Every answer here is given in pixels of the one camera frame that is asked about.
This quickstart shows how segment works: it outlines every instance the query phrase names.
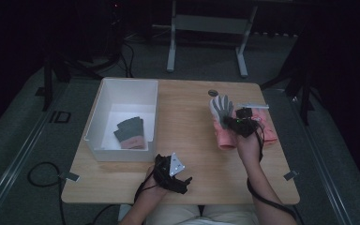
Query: white pants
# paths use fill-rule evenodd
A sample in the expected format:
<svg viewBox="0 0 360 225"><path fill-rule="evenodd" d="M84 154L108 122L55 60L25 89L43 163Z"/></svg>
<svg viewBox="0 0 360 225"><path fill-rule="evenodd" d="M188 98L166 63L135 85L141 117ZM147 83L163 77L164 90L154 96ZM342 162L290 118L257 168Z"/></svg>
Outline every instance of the white pants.
<svg viewBox="0 0 360 225"><path fill-rule="evenodd" d="M259 224L253 204L206 205L202 215L197 205L160 204L145 222L146 225L174 225L196 218L234 225Z"/></svg>

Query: gray floor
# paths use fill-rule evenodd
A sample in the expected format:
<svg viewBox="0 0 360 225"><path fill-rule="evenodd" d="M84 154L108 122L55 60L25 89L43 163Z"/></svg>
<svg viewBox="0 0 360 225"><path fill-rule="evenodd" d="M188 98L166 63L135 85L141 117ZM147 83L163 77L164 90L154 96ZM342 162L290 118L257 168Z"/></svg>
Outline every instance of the gray floor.
<svg viewBox="0 0 360 225"><path fill-rule="evenodd" d="M262 84L278 75L295 42L288 37L252 36L245 52L249 77L244 79L239 76L232 39L210 37L189 42L196 34L180 34L175 71L167 73L169 39L167 33L159 32L150 43L137 36L127 38L134 50L132 73L136 78ZM130 49L124 47L123 53L129 62ZM123 67L119 63L99 73L124 77ZM0 196L0 224L61 224L58 187L33 187L26 175L42 161L53 162L62 172L70 168L99 85L76 70L72 72L70 83L54 83L55 101L49 111L41 111L43 98L35 96L43 85L42 69L25 84L0 120L0 181L19 152L29 153L19 173L11 176L12 187ZM314 99L315 111L308 113L310 125L305 127L297 115L298 103L283 93L286 83L264 90L263 95L290 168L300 173L294 181L301 201L293 207L299 224L360 224L360 174L344 141L328 112ZM53 111L70 112L69 122L50 123ZM25 143L30 143L28 149L24 149ZM40 182L55 179L55 171L47 166L33 174ZM105 206L65 203L67 224L92 222ZM117 214L115 205L97 224L116 224Z"/></svg>

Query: white plastic box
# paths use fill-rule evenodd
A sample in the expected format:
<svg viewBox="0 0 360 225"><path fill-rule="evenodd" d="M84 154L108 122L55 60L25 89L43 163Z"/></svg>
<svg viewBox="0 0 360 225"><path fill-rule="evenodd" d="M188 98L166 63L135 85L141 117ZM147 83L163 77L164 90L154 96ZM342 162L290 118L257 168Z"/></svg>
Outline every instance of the white plastic box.
<svg viewBox="0 0 360 225"><path fill-rule="evenodd" d="M121 149L117 124L140 116L144 149ZM158 81L104 78L84 140L97 161L154 161L158 121Z"/></svg>

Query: dark background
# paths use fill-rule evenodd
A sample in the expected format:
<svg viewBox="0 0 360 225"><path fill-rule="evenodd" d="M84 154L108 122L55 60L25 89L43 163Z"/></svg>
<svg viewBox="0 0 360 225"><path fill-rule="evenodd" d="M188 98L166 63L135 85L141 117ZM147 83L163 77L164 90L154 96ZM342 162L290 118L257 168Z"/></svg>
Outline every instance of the dark background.
<svg viewBox="0 0 360 225"><path fill-rule="evenodd" d="M232 2L239 4L236 1L196 2L184 1L180 10L244 15L236 10L240 7L231 6ZM171 12L166 0L0 0L0 116L27 79L43 66L47 53L61 51L90 61L93 56L120 51L120 45L106 48L120 33L112 30L112 22L131 26L148 38L152 23L170 24ZM313 86L360 170L360 2L261 3L252 31L270 37L275 33L300 36L298 41L304 43L292 51L297 57L290 55L288 67L314 68ZM314 57L306 54L311 51Z"/></svg>

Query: wooden tabletop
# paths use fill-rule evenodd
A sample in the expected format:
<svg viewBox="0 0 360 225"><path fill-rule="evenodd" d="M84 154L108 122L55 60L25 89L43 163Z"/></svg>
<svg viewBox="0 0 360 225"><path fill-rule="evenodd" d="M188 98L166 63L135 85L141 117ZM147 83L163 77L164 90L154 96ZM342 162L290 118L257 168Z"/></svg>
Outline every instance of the wooden tabletop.
<svg viewBox="0 0 360 225"><path fill-rule="evenodd" d="M259 85L247 82L200 82L158 80L157 152L173 152L186 169L176 175L185 180L193 177L184 195L171 192L162 203L171 204L238 204L252 203L247 188L247 173L236 149L218 149L208 90L215 89L237 103L265 104ZM86 123L83 137L90 123ZM290 171L280 141L263 149L262 168L273 189L285 204L296 204L299 195L293 180L286 181ZM62 200L66 203L133 203L134 194L144 180L147 162L97 162L83 138L80 141L71 172L81 178L67 181Z"/></svg>

